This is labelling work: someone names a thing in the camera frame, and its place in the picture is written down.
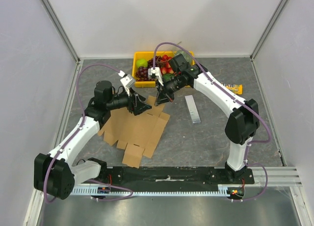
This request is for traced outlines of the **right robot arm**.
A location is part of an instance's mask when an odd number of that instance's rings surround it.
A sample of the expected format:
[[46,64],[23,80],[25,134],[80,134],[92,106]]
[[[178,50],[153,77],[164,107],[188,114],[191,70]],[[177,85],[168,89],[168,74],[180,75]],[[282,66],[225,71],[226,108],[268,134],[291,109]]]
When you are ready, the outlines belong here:
[[191,65],[182,54],[170,60],[175,70],[172,79],[166,81],[158,67],[148,70],[149,78],[156,80],[157,98],[155,105],[174,101],[174,93],[189,86],[208,97],[228,118],[225,134],[230,140],[229,157],[225,163],[225,179],[237,183],[246,172],[246,147],[260,126],[256,117],[259,113],[255,100],[245,100],[220,84],[201,64]]

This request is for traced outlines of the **brown cardboard box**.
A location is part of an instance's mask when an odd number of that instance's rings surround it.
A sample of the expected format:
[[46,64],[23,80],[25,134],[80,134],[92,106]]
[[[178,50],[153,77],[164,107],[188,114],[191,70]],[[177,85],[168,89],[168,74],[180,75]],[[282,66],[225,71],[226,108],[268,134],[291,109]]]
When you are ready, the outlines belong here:
[[146,102],[152,106],[140,115],[133,115],[126,108],[111,111],[111,117],[98,132],[103,141],[124,150],[122,163],[139,168],[142,157],[152,158],[170,115],[163,112],[164,104],[155,106],[156,98]]

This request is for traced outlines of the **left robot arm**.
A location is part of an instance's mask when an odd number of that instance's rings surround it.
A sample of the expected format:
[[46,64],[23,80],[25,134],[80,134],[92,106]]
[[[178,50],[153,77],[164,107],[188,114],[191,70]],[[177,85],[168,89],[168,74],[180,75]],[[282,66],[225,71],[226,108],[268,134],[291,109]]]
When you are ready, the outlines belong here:
[[105,162],[97,159],[73,166],[73,162],[88,143],[106,124],[111,111],[126,108],[133,115],[150,110],[151,105],[132,88],[135,80],[129,76],[121,80],[122,92],[117,93],[109,81],[99,81],[94,96],[83,110],[78,124],[68,136],[48,154],[38,154],[34,160],[34,187],[42,191],[44,198],[66,199],[73,188],[87,180],[96,183],[107,180]]

